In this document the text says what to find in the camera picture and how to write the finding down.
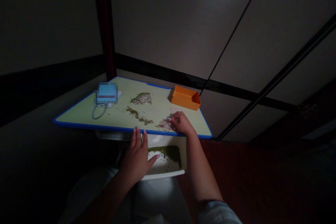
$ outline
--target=white pants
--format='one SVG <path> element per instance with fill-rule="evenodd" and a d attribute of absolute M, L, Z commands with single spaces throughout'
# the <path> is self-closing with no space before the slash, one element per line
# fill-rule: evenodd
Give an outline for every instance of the white pants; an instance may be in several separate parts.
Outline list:
<path fill-rule="evenodd" d="M 69 194 L 59 224 L 71 224 L 101 193 L 117 173 L 117 169 L 98 167 L 84 175 Z M 142 223 L 162 214 L 170 223 L 192 223 L 187 204 L 175 178 L 140 181 L 135 202 L 131 193 L 125 196 L 112 223 Z"/>

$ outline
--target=orange plastic box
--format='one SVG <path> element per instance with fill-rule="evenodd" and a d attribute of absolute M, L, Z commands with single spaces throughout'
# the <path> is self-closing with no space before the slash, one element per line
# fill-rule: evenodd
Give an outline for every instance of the orange plastic box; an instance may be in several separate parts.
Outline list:
<path fill-rule="evenodd" d="M 198 92 L 180 86 L 175 86 L 170 102 L 193 110 L 198 110 L 201 105 Z"/>

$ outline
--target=white cable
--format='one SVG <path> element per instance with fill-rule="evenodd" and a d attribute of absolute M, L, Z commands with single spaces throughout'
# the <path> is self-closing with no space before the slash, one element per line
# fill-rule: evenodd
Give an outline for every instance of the white cable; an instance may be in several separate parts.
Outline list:
<path fill-rule="evenodd" d="M 100 118 L 100 117 L 102 117 L 102 116 L 105 114 L 108 104 L 105 103 L 105 107 L 104 107 L 104 111 L 103 111 L 103 113 L 102 113 L 100 116 L 98 116 L 98 117 L 95 118 L 94 113 L 95 113 L 95 110 L 96 110 L 96 107 L 97 107 L 97 106 L 98 106 L 98 105 L 95 104 L 95 105 L 94 105 L 94 109 L 93 109 L 93 111 L 92 111 L 92 118 L 95 119 L 95 120 L 98 119 L 98 118 Z"/>

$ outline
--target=left hand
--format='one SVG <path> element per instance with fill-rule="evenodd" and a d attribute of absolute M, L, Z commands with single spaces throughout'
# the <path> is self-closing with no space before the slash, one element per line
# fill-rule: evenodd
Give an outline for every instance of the left hand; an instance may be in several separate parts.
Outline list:
<path fill-rule="evenodd" d="M 143 142 L 141 143 L 140 129 L 136 127 L 133 129 L 131 143 L 121 162 L 119 172 L 125 174 L 132 184 L 136 184 L 147 174 L 148 170 L 158 158 L 159 155 L 155 155 L 148 160 L 148 138 L 146 130 L 143 130 Z"/>

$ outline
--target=tabletop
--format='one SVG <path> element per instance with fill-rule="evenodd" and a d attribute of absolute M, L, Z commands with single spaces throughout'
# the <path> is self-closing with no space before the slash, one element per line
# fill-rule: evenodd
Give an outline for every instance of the tabletop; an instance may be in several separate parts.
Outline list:
<path fill-rule="evenodd" d="M 61 127 L 85 128 L 132 132 L 136 126 L 148 134 L 184 136 L 168 125 L 168 117 L 176 111 L 183 111 L 195 128 L 199 138 L 209 139 L 212 133 L 200 110 L 195 111 L 170 103 L 173 89 L 147 84 L 122 77 L 115 77 L 110 82 L 118 85 L 122 92 L 118 103 L 99 119 L 92 118 L 96 94 L 92 93 L 54 119 Z M 103 113 L 104 108 L 97 107 L 95 116 Z"/>

